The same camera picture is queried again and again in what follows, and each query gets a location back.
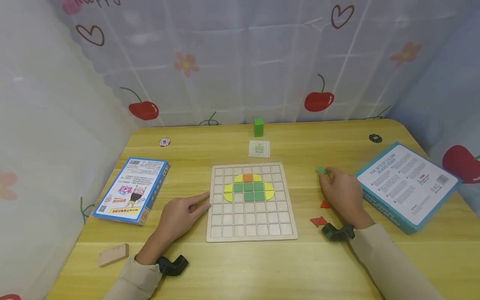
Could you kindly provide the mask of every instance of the wooden table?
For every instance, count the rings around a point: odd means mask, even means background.
[[[375,133],[383,138],[369,140]],[[171,144],[159,147],[168,137]],[[424,154],[408,131],[393,120],[266,124],[271,157],[248,157],[253,125],[144,128],[130,138],[101,197],[129,156],[165,159],[165,183],[143,227],[88,219],[47,299],[101,299],[124,265],[97,267],[98,254],[129,243],[135,255],[157,226],[162,207],[176,196],[200,194],[210,187],[213,165],[282,162],[288,181],[298,240],[207,243],[206,216],[174,243],[166,257],[183,254],[190,265],[167,277],[153,299],[381,299],[348,243],[328,242],[310,219],[324,216],[339,227],[323,200],[315,169],[335,166],[354,173],[399,141]],[[366,209],[447,299],[478,299],[479,220],[455,193],[425,228],[407,236],[369,204]]]

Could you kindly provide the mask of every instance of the white poker chip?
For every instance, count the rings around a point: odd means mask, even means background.
[[[168,138],[161,139],[158,144],[160,145],[160,147],[167,147],[168,145],[170,145],[170,139]]]

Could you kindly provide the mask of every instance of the sleeve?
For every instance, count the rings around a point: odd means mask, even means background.
[[[444,299],[380,224],[355,230],[350,244],[387,300]]]
[[[158,287],[162,274],[157,264],[142,265],[134,257],[125,263],[104,300],[147,300]]]

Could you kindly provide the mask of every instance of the yellow semicircle tile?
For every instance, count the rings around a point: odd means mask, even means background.
[[[275,194],[274,191],[265,191],[265,200],[272,199],[274,194]]]
[[[223,192],[233,192],[233,184],[227,185],[224,189]]]
[[[264,182],[264,187],[266,191],[273,191],[273,185],[268,182]]]
[[[243,174],[240,174],[237,177],[235,177],[233,182],[243,182]]]
[[[232,196],[232,193],[225,193],[223,194],[223,197],[225,198],[225,200],[227,200],[228,202],[233,202],[233,196]]]
[[[260,182],[262,181],[262,176],[258,175],[258,174],[254,174],[253,175],[253,181],[255,182]]]

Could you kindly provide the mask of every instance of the orange square tile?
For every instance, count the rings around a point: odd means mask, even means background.
[[[253,177],[251,174],[243,174],[243,182],[252,182]]]

